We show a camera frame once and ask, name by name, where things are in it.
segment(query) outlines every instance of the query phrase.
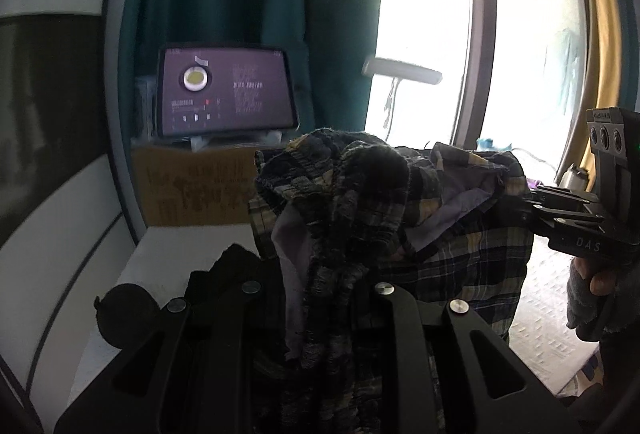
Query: plaid clothing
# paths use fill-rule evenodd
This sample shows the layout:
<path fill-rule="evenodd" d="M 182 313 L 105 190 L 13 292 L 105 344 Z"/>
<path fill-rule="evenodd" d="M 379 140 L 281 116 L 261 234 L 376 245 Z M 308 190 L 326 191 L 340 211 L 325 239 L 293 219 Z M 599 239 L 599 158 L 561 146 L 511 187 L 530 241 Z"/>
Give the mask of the plaid clothing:
<path fill-rule="evenodd" d="M 277 258 L 276 217 L 295 206 L 312 239 L 302 356 L 280 397 L 282 432 L 378 432 L 381 380 L 376 346 L 352 346 L 348 303 L 354 284 L 377 266 L 380 280 L 426 302 L 464 298 L 506 336 L 520 295 L 532 234 L 499 228 L 488 210 L 501 194 L 528 191 L 510 153 L 392 149 L 365 133 L 317 130 L 284 151 L 256 153 L 257 197 L 250 202 L 262 257 Z M 493 197 L 416 252 L 405 229 L 440 209 L 442 174 L 499 173 Z M 356 352 L 354 363 L 353 351 Z"/>

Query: window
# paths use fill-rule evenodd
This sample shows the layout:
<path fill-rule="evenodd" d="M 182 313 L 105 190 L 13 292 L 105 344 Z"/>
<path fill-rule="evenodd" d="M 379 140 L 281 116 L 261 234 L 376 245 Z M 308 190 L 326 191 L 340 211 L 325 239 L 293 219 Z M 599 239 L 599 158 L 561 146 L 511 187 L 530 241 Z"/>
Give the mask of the window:
<path fill-rule="evenodd" d="M 482 27 L 484 3 L 495 6 Z M 528 177 L 551 184 L 580 103 L 587 43 L 584 0 L 382 0 L 376 55 L 442 72 L 437 86 L 402 81 L 388 142 L 422 148 L 435 141 L 460 145 L 452 130 L 469 112 L 478 124 L 462 143 L 481 140 L 511 148 Z M 482 64 L 489 75 L 468 69 L 485 34 Z M 492 32 L 495 31 L 495 48 Z M 392 79 L 374 76 L 366 131 L 386 137 L 385 103 Z"/>

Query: silver bolt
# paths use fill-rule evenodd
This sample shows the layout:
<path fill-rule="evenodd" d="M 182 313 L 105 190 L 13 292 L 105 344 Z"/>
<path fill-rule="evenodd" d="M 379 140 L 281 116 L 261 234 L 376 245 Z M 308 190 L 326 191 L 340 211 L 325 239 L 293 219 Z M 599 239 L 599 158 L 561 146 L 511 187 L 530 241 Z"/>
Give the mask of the silver bolt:
<path fill-rule="evenodd" d="M 376 292 L 380 295 L 391 295 L 395 290 L 394 285 L 388 282 L 379 282 L 376 284 Z"/>
<path fill-rule="evenodd" d="M 166 309 L 169 313 L 181 313 L 187 308 L 187 303 L 184 299 L 171 299 L 166 305 Z"/>
<path fill-rule="evenodd" d="M 257 280 L 248 280 L 245 283 L 242 283 L 242 291 L 247 295 L 253 295 L 260 291 L 260 283 Z"/>
<path fill-rule="evenodd" d="M 460 299 L 455 299 L 449 302 L 449 307 L 451 308 L 451 311 L 457 313 L 458 315 L 464 315 L 467 311 L 469 311 L 469 304 Z"/>

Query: cardboard box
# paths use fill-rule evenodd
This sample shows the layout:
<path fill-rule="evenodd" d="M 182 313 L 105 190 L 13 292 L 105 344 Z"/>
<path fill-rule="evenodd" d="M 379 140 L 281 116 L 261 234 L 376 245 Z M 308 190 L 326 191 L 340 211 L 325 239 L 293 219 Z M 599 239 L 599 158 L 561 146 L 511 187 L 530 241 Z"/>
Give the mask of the cardboard box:
<path fill-rule="evenodd" d="M 147 226 L 248 223 L 255 147 L 191 152 L 147 146 L 131 153 Z"/>

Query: tablet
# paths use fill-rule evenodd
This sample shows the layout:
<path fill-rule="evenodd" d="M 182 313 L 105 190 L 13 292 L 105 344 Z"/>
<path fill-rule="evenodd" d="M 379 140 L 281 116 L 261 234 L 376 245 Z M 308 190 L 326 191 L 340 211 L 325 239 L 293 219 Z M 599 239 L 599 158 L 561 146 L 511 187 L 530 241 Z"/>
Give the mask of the tablet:
<path fill-rule="evenodd" d="M 282 49 L 169 45 L 160 53 L 158 79 L 163 138 L 298 127 Z"/>

